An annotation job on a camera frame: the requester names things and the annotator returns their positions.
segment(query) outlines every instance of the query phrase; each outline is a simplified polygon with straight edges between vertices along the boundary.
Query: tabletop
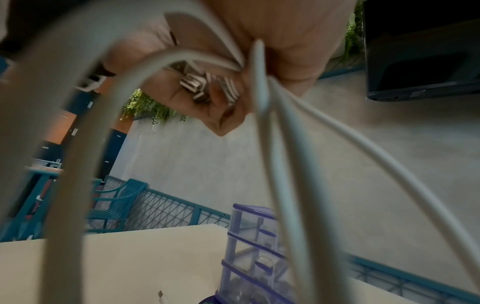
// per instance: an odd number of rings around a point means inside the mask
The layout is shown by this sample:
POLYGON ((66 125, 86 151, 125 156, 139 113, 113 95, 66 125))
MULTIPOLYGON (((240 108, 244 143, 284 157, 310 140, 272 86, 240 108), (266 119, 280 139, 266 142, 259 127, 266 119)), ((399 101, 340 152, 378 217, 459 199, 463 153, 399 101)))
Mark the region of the tabletop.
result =
MULTIPOLYGON (((217 225, 162 228, 84 237, 84 301, 197 304, 215 293, 227 247, 217 225)), ((0 243, 0 301, 37 303, 45 240, 0 243)), ((358 304, 412 302, 351 279, 358 304)))

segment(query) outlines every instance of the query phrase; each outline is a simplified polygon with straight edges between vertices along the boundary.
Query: tv screen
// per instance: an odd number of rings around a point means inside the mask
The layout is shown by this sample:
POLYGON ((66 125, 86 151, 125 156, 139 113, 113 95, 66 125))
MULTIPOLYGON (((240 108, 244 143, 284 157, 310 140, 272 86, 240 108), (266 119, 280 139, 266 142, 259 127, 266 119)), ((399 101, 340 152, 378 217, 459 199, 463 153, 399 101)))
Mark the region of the tv screen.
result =
POLYGON ((364 2, 367 97, 400 101, 480 93, 475 1, 364 2))

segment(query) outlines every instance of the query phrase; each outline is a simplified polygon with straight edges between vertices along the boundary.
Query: human hand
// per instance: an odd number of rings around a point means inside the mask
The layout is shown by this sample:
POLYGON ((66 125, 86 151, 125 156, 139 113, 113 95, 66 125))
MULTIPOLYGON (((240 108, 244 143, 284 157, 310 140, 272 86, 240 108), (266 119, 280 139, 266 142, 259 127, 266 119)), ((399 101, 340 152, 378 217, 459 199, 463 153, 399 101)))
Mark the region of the human hand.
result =
MULTIPOLYGON (((266 47, 267 72, 276 76, 288 90, 303 94, 322 73, 330 55, 345 34, 355 0, 203 0, 224 22, 244 54, 262 39, 266 47)), ((168 25, 180 45, 232 58, 221 41, 195 18, 167 16, 168 25)), ((104 60, 105 67, 122 73, 149 53, 168 47, 161 21, 118 43, 104 60)), ((197 104, 180 86, 181 75, 163 70, 142 86, 156 101, 178 112, 196 117, 219 136, 235 129, 252 111, 249 79, 240 73, 204 65, 214 75, 233 80, 241 98, 228 105, 221 88, 210 86, 211 103, 197 104)))

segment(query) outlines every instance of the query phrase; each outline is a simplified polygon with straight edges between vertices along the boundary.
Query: foliage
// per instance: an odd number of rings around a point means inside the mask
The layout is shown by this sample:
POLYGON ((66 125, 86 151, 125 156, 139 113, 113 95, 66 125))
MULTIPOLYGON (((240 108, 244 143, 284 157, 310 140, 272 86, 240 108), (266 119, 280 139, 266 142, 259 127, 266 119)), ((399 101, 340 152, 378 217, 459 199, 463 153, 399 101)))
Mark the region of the foliage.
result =
MULTIPOLYGON (((123 107, 122 117, 137 117, 143 113, 152 113, 151 123, 157 124, 160 120, 166 121, 177 112, 167 106, 159 104, 142 90, 137 89, 123 107)), ((186 119, 187 117, 185 115, 180 117, 181 121, 185 121, 186 119)))
POLYGON ((343 61, 346 61, 351 54, 358 54, 364 49, 364 0, 358 0, 355 6, 355 11, 350 15, 348 26, 345 33, 345 53, 343 54, 343 61))

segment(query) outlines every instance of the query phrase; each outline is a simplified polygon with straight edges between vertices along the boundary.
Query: concrete wall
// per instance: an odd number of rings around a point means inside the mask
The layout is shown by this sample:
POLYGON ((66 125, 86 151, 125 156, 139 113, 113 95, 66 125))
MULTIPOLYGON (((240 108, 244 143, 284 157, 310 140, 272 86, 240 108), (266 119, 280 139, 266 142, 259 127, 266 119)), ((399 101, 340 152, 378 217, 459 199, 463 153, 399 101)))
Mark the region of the concrete wall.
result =
MULTIPOLYGON (((365 99, 363 72, 319 81, 304 97, 377 142, 418 175, 480 241, 480 97, 403 103, 365 99)), ((368 158, 302 115, 338 211, 346 250, 473 290, 442 238, 411 200, 368 158)), ((193 119, 152 131, 135 121, 113 176, 229 212, 271 206, 253 124, 226 137, 193 119)))

